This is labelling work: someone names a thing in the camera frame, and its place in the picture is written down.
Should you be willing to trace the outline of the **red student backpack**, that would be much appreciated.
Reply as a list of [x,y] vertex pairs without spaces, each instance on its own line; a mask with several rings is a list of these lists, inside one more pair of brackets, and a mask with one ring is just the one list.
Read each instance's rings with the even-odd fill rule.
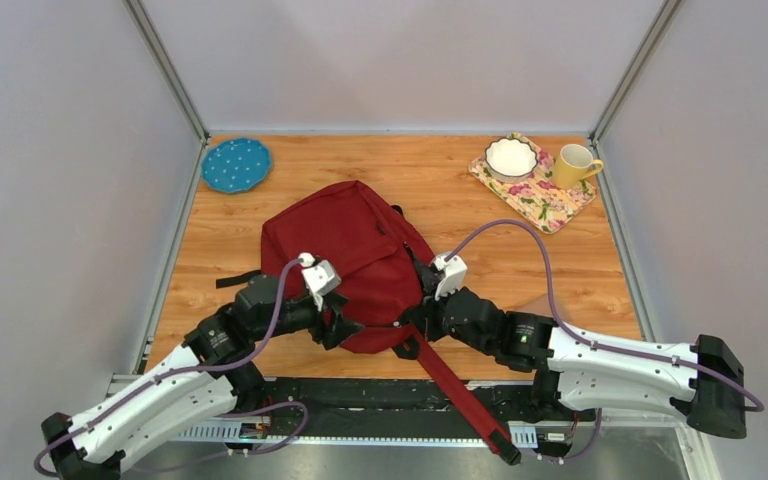
[[510,434],[467,392],[429,341],[418,332],[405,340],[402,313],[433,296],[437,280],[431,248],[398,207],[361,181],[332,184],[267,220],[260,252],[259,269],[220,278],[217,287],[279,276],[303,252],[328,260],[341,278],[336,291],[348,300],[345,318],[365,326],[339,347],[356,354],[391,349],[400,358],[417,360],[494,454],[510,465],[520,461]]

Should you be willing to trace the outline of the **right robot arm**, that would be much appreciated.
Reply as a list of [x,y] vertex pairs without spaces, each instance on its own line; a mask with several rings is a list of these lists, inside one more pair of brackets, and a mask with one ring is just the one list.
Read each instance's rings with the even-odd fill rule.
[[747,435],[744,369],[716,336],[675,344],[611,337],[502,310],[467,288],[426,298],[400,320],[428,341],[450,336],[513,371],[534,373],[530,404],[545,419],[625,409],[682,418],[720,438]]

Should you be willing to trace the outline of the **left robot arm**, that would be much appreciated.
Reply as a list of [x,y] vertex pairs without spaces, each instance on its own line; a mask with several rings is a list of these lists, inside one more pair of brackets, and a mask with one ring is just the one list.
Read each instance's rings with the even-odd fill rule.
[[237,287],[234,300],[203,319],[154,368],[82,413],[54,413],[42,422],[46,445],[34,470],[56,479],[118,479],[205,420],[270,412],[254,360],[271,339],[306,330],[330,350],[364,329],[346,316],[337,275],[316,267],[302,272],[313,277],[291,296],[285,273],[218,280],[220,288]]

